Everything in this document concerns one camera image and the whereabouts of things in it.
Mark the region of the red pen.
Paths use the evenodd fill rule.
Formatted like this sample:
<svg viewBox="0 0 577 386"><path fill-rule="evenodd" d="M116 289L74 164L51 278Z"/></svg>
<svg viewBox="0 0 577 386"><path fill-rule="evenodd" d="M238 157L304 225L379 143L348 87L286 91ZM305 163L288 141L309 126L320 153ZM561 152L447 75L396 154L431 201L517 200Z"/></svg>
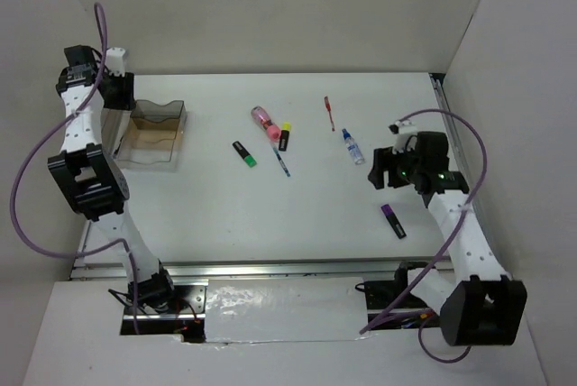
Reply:
<svg viewBox="0 0 577 386"><path fill-rule="evenodd" d="M324 103L325 103L325 109L328 113L328 117L329 117L329 121L330 121L330 125L331 125L331 131L335 132L335 124L334 124L334 118L333 118L333 114L332 114L332 107L331 107L328 96L324 97Z"/></svg>

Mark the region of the yellow black highlighter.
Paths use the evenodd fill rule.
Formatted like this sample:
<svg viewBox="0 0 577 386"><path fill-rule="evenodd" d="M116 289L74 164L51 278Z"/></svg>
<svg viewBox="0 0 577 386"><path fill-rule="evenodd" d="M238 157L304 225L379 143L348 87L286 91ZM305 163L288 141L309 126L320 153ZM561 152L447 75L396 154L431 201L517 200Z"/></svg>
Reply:
<svg viewBox="0 0 577 386"><path fill-rule="evenodd" d="M292 125L290 122L284 122L281 126L280 130L280 138L279 138L279 151L285 152L288 148L289 144L289 135L291 132Z"/></svg>

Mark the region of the green black highlighter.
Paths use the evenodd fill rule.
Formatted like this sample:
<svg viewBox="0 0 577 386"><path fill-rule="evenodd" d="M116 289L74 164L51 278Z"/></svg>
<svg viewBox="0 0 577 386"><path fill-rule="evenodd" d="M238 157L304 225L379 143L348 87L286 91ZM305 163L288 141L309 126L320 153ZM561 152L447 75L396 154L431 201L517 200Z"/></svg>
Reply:
<svg viewBox="0 0 577 386"><path fill-rule="evenodd" d="M239 141L233 142L232 146L249 168L254 168L257 165L257 161Z"/></svg>

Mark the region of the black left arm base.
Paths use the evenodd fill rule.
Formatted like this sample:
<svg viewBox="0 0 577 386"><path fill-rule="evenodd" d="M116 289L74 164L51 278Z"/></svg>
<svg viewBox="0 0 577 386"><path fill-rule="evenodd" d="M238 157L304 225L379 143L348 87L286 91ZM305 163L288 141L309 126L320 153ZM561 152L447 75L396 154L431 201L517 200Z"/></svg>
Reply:
<svg viewBox="0 0 577 386"><path fill-rule="evenodd" d="M129 320L190 320L199 323L206 315L205 284L174 284L153 290L150 284L137 285L138 296L133 304L133 286L125 291L107 292L124 308Z"/></svg>

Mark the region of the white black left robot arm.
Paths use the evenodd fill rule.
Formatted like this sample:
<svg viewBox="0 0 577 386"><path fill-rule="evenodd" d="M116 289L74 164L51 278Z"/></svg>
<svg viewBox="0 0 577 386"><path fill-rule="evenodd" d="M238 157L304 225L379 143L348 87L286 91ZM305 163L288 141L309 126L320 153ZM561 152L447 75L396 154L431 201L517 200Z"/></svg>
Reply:
<svg viewBox="0 0 577 386"><path fill-rule="evenodd" d="M48 159L50 174L71 209L116 244L127 273L128 300L139 310L169 312L177 305L178 291L143 241L129 213L126 178L102 143L103 110L129 114L136 107L134 74L125 69L126 52L76 45L64 54L68 66L60 73L56 90L68 121L60 153Z"/></svg>

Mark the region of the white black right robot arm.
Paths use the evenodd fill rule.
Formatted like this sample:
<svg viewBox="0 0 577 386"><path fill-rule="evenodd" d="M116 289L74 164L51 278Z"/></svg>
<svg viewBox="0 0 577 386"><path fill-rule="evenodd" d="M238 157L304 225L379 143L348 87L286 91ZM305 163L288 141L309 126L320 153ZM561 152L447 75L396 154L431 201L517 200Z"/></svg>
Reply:
<svg viewBox="0 0 577 386"><path fill-rule="evenodd" d="M445 239L441 253L454 272L449 281L432 263L405 269L406 277L393 286L395 298L373 323L383 324L399 304L412 307L421 299L438 315L447 344L513 345L527 289L496 259L469 200L470 188L449 162L449 142L439 132L403 133L395 145L373 153L369 182L377 189L415 189Z"/></svg>

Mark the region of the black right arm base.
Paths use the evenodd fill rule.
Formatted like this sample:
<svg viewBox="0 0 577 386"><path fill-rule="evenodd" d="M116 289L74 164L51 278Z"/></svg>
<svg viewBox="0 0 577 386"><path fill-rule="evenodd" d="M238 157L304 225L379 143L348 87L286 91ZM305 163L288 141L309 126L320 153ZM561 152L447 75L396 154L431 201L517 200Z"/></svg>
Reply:
<svg viewBox="0 0 577 386"><path fill-rule="evenodd" d="M375 260L365 263L366 269L348 292L364 297L369 311L383 310L415 280L426 261ZM440 272L433 268L398 304L394 311L432 308L439 313L450 295L450 285Z"/></svg>

